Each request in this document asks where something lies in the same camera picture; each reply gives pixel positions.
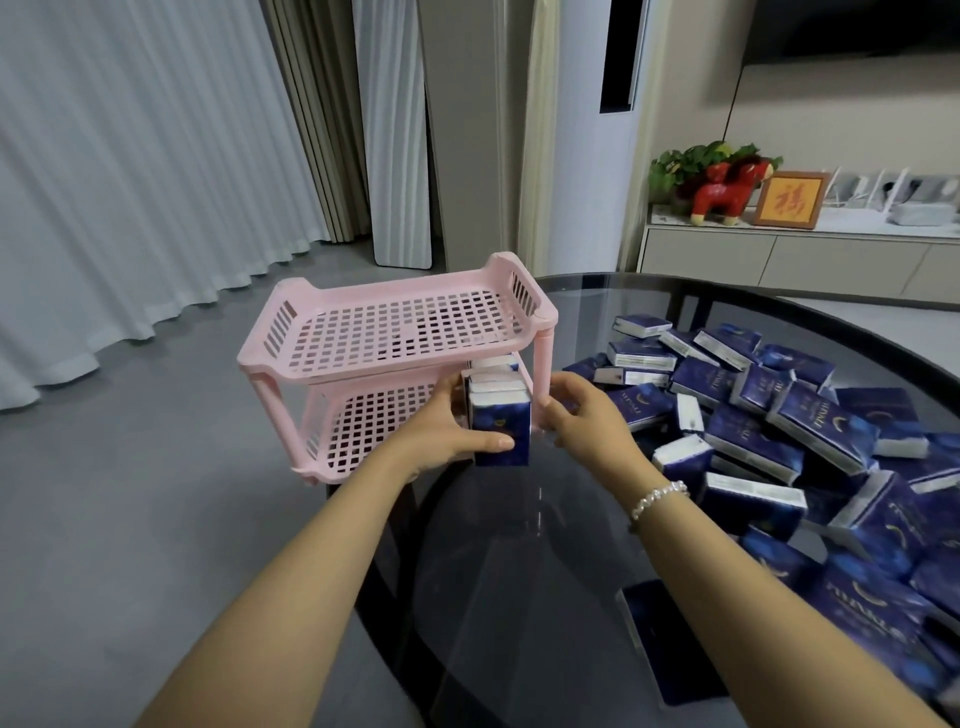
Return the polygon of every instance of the stack of tissue packs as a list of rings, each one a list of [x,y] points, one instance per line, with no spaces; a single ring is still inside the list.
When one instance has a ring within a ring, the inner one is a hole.
[[[960,711],[960,433],[924,426],[905,389],[844,387],[833,363],[761,346],[759,331],[639,313],[613,328],[606,352],[567,370],[607,392],[654,465],[760,564]]]
[[[530,460],[531,401],[515,356],[496,356],[470,362],[463,371],[470,429],[503,432],[514,438],[506,452],[476,452],[480,467],[527,465]]]

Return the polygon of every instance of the bracelet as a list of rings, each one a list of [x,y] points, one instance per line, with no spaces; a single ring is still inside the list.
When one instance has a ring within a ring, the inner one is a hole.
[[[686,484],[682,480],[674,480],[665,488],[658,488],[653,493],[641,498],[640,502],[636,505],[636,508],[630,512],[631,527],[636,525],[641,513],[643,513],[647,508],[656,503],[662,497],[668,496],[671,493],[684,493],[688,496],[690,495],[689,491],[686,489]]]

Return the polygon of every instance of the wrist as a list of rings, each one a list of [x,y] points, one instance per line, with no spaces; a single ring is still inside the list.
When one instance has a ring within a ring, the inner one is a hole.
[[[639,450],[630,457],[606,463],[597,479],[628,512],[641,498],[669,483]]]
[[[410,457],[403,448],[385,442],[371,450],[357,470],[362,468],[375,472],[378,482],[399,492],[417,472],[417,468],[409,461]]]

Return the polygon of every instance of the gray floor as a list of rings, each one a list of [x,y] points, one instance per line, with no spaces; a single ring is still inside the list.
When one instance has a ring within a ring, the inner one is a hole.
[[[323,504],[235,364],[276,281],[418,275],[322,246],[0,415],[0,725],[129,725]],[[422,725],[356,617],[314,724]]]

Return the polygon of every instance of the cabinet drawer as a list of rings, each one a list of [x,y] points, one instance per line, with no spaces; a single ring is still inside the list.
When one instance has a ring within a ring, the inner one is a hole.
[[[778,235],[760,285],[894,298],[926,248],[897,240]]]
[[[960,303],[960,245],[931,245],[903,296],[915,301]]]
[[[757,285],[775,235],[650,230],[640,273]]]

